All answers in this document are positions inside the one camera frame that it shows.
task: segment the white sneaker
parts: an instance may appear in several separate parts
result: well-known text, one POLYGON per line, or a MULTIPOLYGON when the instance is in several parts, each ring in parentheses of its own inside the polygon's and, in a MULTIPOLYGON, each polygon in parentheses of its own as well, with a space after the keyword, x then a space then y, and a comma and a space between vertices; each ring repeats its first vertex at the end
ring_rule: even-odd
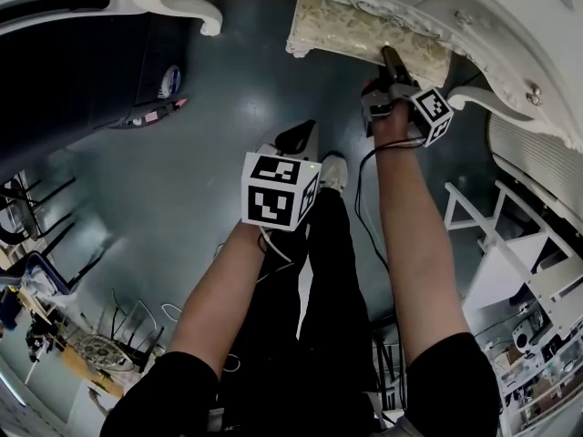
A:
POLYGON ((348 183, 348 164, 338 152, 330 152, 322 162, 320 186, 336 189, 342 194, 348 183))

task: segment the black chair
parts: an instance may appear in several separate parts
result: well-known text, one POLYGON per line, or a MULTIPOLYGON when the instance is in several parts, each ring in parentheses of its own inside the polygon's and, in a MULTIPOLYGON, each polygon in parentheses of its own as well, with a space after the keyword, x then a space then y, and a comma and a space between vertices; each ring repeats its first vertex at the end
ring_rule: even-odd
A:
POLYGON ((26 239, 31 239, 33 241, 37 241, 38 239, 44 238, 48 235, 53 229, 58 227, 61 223, 65 220, 69 219, 72 216, 72 213, 66 214, 63 218, 60 218, 56 223, 54 223, 49 229, 42 230, 40 224, 36 218, 36 210, 45 204, 49 199, 53 198, 63 189, 67 188, 71 184, 76 181, 75 178, 71 178, 68 180, 67 183, 61 185, 53 192, 48 194, 45 198, 42 198, 39 201, 32 200, 28 196, 28 192, 35 188, 41 180, 39 179, 35 183, 33 183, 28 188, 24 188, 22 183, 17 178, 11 178, 10 188, 7 188, 5 185, 0 187, 0 210, 4 210, 9 206, 14 206, 17 208, 20 218, 22 219, 22 225, 24 227, 23 231, 19 231, 13 233, 6 229, 3 229, 0 226, 0 239, 11 246, 15 246, 24 242, 26 239))
POLYGON ((65 235, 75 226, 75 222, 68 225, 42 252, 31 251, 26 254, 23 258, 18 260, 12 267, 0 271, 0 286, 12 285, 19 287, 22 283, 22 278, 26 272, 33 268, 34 266, 40 267, 49 279, 55 283, 56 288, 62 294, 68 295, 71 293, 73 288, 78 284, 79 281, 95 267, 95 265, 101 260, 103 256, 103 251, 95 259, 91 260, 83 269, 81 269, 78 274, 71 280, 67 281, 58 272, 57 269, 51 264, 47 256, 50 252, 60 243, 65 235))

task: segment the beige damask fabric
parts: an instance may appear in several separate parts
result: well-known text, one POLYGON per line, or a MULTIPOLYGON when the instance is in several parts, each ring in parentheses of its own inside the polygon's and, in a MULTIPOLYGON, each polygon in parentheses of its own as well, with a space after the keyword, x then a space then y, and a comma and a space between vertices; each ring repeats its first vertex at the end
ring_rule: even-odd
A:
POLYGON ((421 87, 443 86, 451 52, 431 37, 401 27, 390 17, 371 15, 333 0, 298 0, 288 51, 311 48, 355 56, 378 65, 381 49, 394 47, 421 87))

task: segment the leg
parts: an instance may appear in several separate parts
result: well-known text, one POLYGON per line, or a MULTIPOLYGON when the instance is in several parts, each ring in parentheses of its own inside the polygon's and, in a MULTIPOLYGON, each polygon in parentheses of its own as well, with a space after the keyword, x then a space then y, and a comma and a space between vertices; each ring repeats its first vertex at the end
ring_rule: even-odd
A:
POLYGON ((287 262, 267 248, 259 279, 270 275, 258 283, 230 351, 239 360, 240 367, 235 372, 224 373, 220 383, 220 406, 225 408, 224 426, 248 424, 246 418, 256 415, 253 408, 265 399, 262 396, 265 388, 261 385, 269 380, 270 374, 266 370, 271 359, 285 357, 297 349, 296 330, 300 318, 298 276, 308 252, 305 225, 294 233, 274 231, 271 241, 294 265, 275 272, 287 262))
POLYGON ((310 222, 308 248, 313 281, 301 345, 329 350, 334 355, 342 345, 342 361, 355 371, 354 385, 360 391, 374 390, 370 324, 356 277, 350 222, 338 191, 321 191, 310 222))

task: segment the black sleeve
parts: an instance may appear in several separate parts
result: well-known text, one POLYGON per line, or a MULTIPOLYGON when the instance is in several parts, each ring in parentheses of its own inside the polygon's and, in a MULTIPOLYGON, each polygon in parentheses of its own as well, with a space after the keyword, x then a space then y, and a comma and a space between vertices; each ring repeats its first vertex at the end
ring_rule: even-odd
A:
POLYGON ((407 419, 424 437, 496 436, 498 384, 471 333, 441 340, 413 361, 407 404, 407 419))
POLYGON ((187 353, 165 354, 118 402, 100 437, 204 435, 218 387, 205 362, 187 353))

